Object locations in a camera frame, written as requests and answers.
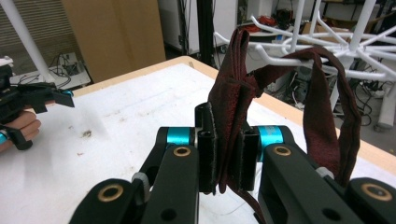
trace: white bar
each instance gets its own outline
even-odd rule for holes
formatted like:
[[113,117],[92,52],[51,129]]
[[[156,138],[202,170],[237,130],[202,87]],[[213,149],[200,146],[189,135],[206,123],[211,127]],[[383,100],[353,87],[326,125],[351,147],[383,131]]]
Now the white bar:
[[12,0],[0,0],[0,4],[3,10],[6,12],[9,21],[12,26],[14,26],[15,31],[21,39],[21,42],[25,46],[27,52],[30,55],[35,67],[38,72],[46,79],[46,81],[53,82],[55,79],[50,75],[50,70],[48,69],[43,57],[41,56],[35,41],[30,36],[29,31],[24,24],[20,13],[14,5]]
[[305,0],[299,0],[297,6],[297,13],[294,19],[293,39],[291,40],[291,52],[296,51],[297,40],[300,32],[301,18],[303,17]]
[[327,31],[329,34],[334,37],[338,42],[340,42],[342,45],[347,46],[348,43],[341,38],[340,35],[338,35],[332,28],[330,28],[326,23],[324,23],[323,20],[320,19],[320,16],[318,16],[318,22],[319,24]]
[[312,66],[312,62],[302,62],[300,60],[296,59],[280,59],[280,58],[272,58],[270,57],[265,49],[261,45],[257,45],[256,48],[257,52],[260,54],[262,59],[266,64],[272,64],[272,65],[282,65],[282,66],[305,66],[305,67],[310,67]]
[[380,70],[381,72],[384,72],[388,76],[391,76],[392,79],[396,78],[396,72],[394,72],[392,69],[390,69],[390,68],[386,67],[384,64],[382,64],[382,63],[370,58],[370,56],[366,55],[360,49],[357,49],[356,52],[358,53],[359,57],[361,57],[364,61],[366,61],[372,67]]
[[311,37],[312,34],[315,32],[315,27],[317,26],[317,18],[320,16],[319,13],[320,4],[321,4],[321,0],[318,0],[315,4],[314,15],[312,16],[312,21],[311,21],[311,27],[309,28],[309,36]]
[[[271,27],[271,26],[262,25],[254,17],[251,17],[251,19],[253,20],[253,23],[257,27],[259,27],[259,28],[261,28],[263,30],[266,30],[266,31],[269,31],[269,32],[272,32],[272,33],[278,34],[278,35],[285,35],[285,36],[288,36],[288,37],[293,37],[293,33],[291,33],[291,32],[279,30],[279,29],[276,29],[276,28]],[[313,44],[318,44],[318,45],[329,45],[329,46],[337,45],[336,43],[333,43],[331,41],[315,39],[315,38],[309,37],[308,35],[298,35],[298,38],[301,39],[301,40],[307,41],[307,42],[311,42]]]
[[359,17],[358,24],[356,24],[355,32],[353,33],[352,39],[349,44],[349,49],[355,51],[359,47],[361,38],[366,28],[367,22],[370,19],[370,15],[373,12],[375,0],[366,0],[361,10],[361,16]]
[[390,34],[392,34],[392,33],[395,32],[395,31],[396,31],[396,26],[393,26],[392,28],[390,28],[390,29],[388,29],[388,30],[382,32],[381,34],[375,35],[374,37],[372,37],[372,38],[370,38],[370,39],[368,39],[368,40],[365,40],[365,41],[361,42],[361,45],[362,45],[362,46],[367,46],[367,45],[369,45],[369,44],[373,44],[375,41],[377,41],[377,40],[379,40],[379,39],[381,39],[381,38],[384,38],[384,37],[386,37],[387,35],[390,35]]
[[370,55],[374,55],[376,57],[396,61],[396,54],[394,54],[394,53],[387,53],[387,52],[382,52],[382,51],[378,51],[378,50],[374,50],[374,49],[367,49],[365,52],[369,53]]

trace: table surface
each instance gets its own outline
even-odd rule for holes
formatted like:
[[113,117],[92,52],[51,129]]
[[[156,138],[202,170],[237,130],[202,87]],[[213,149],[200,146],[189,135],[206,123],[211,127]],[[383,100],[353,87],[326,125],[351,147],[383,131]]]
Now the table surface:
[[[180,57],[77,90],[76,108],[50,106],[38,115],[41,134],[32,148],[0,154],[0,223],[67,223],[94,185],[109,178],[130,180],[159,127],[193,126],[193,109],[206,101],[216,74]],[[247,119],[251,125],[287,125],[305,149],[301,111],[264,95],[252,103]],[[396,159],[361,141],[352,176],[396,188]],[[230,190],[202,195],[199,220],[257,223],[251,208]]]

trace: cable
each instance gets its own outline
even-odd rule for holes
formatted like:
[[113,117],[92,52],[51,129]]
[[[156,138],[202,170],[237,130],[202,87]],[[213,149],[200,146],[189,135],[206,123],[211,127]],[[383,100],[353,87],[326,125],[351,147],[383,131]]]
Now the cable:
[[17,85],[32,83],[33,81],[37,80],[39,76],[40,76],[40,74],[35,75],[35,76],[31,76],[31,77],[28,77],[28,76],[25,75],[25,76],[21,77],[21,79],[20,79],[20,81],[18,82]]
[[364,93],[366,93],[366,94],[369,96],[369,98],[364,102],[364,101],[359,97],[359,95],[357,94],[357,88],[358,88],[358,86],[361,86],[359,82],[357,82],[357,84],[355,84],[355,86],[353,87],[353,92],[354,92],[354,94],[355,94],[356,99],[357,99],[361,104],[363,104],[362,107],[361,107],[361,106],[358,106],[358,109],[359,109],[359,111],[361,112],[361,117],[362,117],[362,118],[363,118],[363,117],[367,117],[368,120],[369,120],[368,123],[362,124],[361,126],[369,126],[369,125],[372,123],[372,119],[371,119],[370,114],[373,112],[373,109],[368,105],[368,103],[369,103],[369,101],[372,99],[373,95],[370,93],[370,91],[368,91],[367,89],[365,89],[364,86],[361,86],[362,89],[363,89],[363,91],[364,91]]

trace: fabric strap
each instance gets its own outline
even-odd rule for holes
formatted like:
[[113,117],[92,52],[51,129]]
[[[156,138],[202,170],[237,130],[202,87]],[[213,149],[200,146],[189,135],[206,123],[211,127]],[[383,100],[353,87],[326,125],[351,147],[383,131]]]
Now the fabric strap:
[[[263,89],[279,77],[294,69],[293,66],[267,65],[247,74],[245,65],[249,34],[235,30],[219,70],[215,84],[208,96],[212,104],[216,132],[219,137],[219,175],[217,183],[220,193],[229,186],[247,201],[265,223],[260,206],[247,192],[237,189],[229,177],[230,160],[239,130],[247,118],[248,107],[253,98],[260,97]],[[329,87],[321,70],[321,57],[328,59],[337,71],[337,87],[345,120],[337,139],[330,105]],[[324,48],[303,49],[285,56],[302,61],[313,60],[312,77],[304,109],[304,135],[307,154],[320,166],[334,173],[335,180],[345,186],[348,183],[360,147],[361,116],[352,90],[347,84],[344,67],[339,60]]]

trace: screw hole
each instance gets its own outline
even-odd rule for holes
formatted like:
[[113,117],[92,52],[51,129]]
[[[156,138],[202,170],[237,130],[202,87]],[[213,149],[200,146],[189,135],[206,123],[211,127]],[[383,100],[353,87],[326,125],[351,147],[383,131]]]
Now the screw hole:
[[109,203],[118,199],[123,193],[123,187],[120,184],[110,184],[99,191],[98,199],[103,203]]
[[331,219],[331,220],[333,220],[333,221],[339,221],[339,220],[341,220],[340,215],[339,215],[336,211],[334,211],[334,210],[332,210],[332,209],[330,209],[330,208],[325,208],[325,209],[323,209],[323,210],[322,210],[322,213],[323,213],[323,215],[324,215],[326,218]]
[[186,157],[186,156],[190,155],[190,153],[191,153],[191,150],[187,147],[178,147],[178,148],[175,148],[175,150],[174,150],[175,156],[178,156],[178,157]]
[[172,221],[176,218],[176,211],[172,208],[165,209],[161,212],[161,218],[164,221]]

